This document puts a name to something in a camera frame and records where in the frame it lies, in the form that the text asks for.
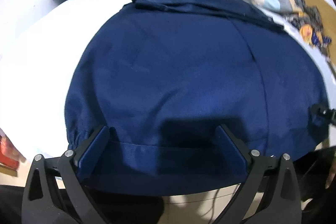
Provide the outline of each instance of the cardboard box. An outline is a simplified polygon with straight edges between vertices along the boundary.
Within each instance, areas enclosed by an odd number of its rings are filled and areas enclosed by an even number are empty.
[[[308,6],[317,6],[320,11],[324,27],[323,35],[331,37],[332,43],[329,45],[330,59],[336,64],[336,10],[325,0],[305,0]]]

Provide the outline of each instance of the white bed sheet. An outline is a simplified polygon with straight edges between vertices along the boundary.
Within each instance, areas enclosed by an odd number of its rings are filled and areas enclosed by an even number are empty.
[[[51,0],[0,0],[0,127],[28,160],[67,149],[64,103],[74,69],[97,30],[128,2],[68,0],[54,9]],[[323,57],[303,47],[319,64],[336,107],[336,84]]]

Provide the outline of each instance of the folded blue garment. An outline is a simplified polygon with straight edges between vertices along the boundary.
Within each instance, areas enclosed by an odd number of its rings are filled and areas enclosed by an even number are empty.
[[[96,126],[110,129],[86,185],[176,195],[245,179],[216,143],[221,123],[262,155],[302,157],[328,135],[309,112],[315,103],[328,99],[313,60],[254,6],[132,0],[85,49],[65,120],[70,149]]]

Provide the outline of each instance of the metal screw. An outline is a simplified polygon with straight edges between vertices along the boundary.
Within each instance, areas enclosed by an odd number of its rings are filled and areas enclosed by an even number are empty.
[[[253,149],[253,150],[251,151],[251,155],[252,155],[252,156],[255,156],[255,157],[259,157],[259,156],[260,156],[260,152],[259,152],[258,150]]]
[[[288,154],[283,154],[282,155],[283,156],[283,158],[285,159],[285,160],[290,160],[291,159],[291,156],[290,155],[288,155]]]
[[[73,150],[67,150],[67,151],[64,153],[64,155],[65,155],[66,157],[71,157],[73,154],[74,154]]]
[[[42,159],[42,155],[38,154],[34,157],[34,160],[39,161],[40,159]]]

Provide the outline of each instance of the black metal bracket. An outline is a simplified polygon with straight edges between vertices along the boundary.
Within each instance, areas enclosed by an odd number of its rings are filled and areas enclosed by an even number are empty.
[[[36,155],[28,175],[23,201],[22,223],[66,223],[66,224],[106,224],[92,198],[85,193],[76,172],[83,155],[98,138],[102,128],[98,128],[90,138],[74,150],[67,150],[59,158],[45,159]],[[260,155],[259,151],[249,151],[245,144],[234,137],[230,130],[221,125],[229,139],[246,161],[248,177],[214,224],[300,224],[301,200],[298,181],[290,156],[283,154],[279,159]],[[70,216],[59,194],[55,176],[63,178],[66,191],[77,216]],[[264,176],[269,176],[268,186],[257,212],[243,219]]]
[[[311,107],[311,113],[324,117],[329,123],[336,126],[336,109],[329,109],[324,105],[315,104]]]

